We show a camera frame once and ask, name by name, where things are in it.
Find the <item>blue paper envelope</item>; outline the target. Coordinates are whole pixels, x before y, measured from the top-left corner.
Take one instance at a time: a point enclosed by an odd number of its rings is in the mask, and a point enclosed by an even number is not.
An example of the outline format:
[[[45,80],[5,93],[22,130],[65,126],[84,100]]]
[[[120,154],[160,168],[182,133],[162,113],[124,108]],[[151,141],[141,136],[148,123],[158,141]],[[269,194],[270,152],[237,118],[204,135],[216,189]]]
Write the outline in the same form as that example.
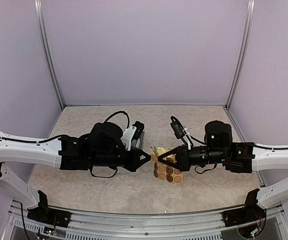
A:
[[[141,134],[139,133],[135,133],[133,138],[132,138],[132,142],[131,142],[131,146],[135,147],[135,148],[143,148],[143,142],[144,142],[144,131],[141,132]]]

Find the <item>brown sticker sheet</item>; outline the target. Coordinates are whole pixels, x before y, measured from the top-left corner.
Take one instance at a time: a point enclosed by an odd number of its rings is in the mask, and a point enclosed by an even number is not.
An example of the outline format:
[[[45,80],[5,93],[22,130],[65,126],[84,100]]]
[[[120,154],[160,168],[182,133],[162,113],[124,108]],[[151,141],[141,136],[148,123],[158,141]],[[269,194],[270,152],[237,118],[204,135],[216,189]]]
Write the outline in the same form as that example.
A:
[[[169,148],[151,147],[153,155],[159,156],[170,151]],[[181,184],[183,182],[183,174],[178,170],[160,162],[154,162],[153,175],[155,178],[172,184]]]

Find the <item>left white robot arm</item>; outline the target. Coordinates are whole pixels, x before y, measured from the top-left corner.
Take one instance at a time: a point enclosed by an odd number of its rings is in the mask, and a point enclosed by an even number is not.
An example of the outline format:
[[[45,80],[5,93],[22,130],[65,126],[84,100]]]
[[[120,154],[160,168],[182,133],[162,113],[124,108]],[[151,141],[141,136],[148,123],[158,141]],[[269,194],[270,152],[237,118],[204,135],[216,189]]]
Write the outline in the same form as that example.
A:
[[[7,163],[43,165],[63,171],[92,171],[93,167],[123,168],[137,171],[151,157],[136,143],[141,140],[144,125],[136,122],[122,130],[112,122],[98,122],[90,133],[80,137],[65,134],[48,139],[20,137],[0,131],[0,188],[20,201],[47,223],[54,217],[47,196],[35,190],[14,174]]]

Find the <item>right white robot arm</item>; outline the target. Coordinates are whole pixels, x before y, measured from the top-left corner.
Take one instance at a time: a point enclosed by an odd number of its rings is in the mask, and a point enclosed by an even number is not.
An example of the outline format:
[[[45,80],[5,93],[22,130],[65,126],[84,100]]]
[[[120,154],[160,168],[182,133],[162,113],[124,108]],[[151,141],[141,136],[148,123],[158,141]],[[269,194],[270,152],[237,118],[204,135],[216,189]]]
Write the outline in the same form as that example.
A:
[[[288,170],[288,145],[262,145],[254,142],[233,142],[229,124],[214,120],[205,125],[204,144],[191,143],[178,146],[160,156],[158,162],[167,164],[181,172],[192,166],[222,164],[232,173],[252,173],[263,170]],[[247,194],[239,217],[250,222],[259,213],[288,199],[288,177],[265,188]]]

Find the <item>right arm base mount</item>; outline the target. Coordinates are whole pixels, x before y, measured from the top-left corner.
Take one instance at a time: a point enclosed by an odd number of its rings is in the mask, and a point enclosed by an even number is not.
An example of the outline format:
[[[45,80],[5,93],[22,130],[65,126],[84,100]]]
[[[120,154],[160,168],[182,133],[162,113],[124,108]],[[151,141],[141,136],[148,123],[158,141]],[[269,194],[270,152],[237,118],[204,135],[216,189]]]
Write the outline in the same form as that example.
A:
[[[222,213],[225,227],[232,227],[246,224],[249,222],[264,219],[267,215],[266,210],[259,207],[257,195],[259,188],[250,191],[247,194],[245,203],[242,207],[226,210]]]

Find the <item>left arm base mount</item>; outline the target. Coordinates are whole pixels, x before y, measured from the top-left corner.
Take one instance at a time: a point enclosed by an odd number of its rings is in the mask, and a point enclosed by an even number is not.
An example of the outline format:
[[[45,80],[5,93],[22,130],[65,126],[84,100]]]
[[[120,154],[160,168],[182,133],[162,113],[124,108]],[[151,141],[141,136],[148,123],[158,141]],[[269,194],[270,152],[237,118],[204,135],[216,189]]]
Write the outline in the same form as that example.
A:
[[[46,194],[41,190],[38,190],[37,193],[39,196],[37,207],[28,209],[27,218],[54,227],[68,228],[71,212],[50,208]]]

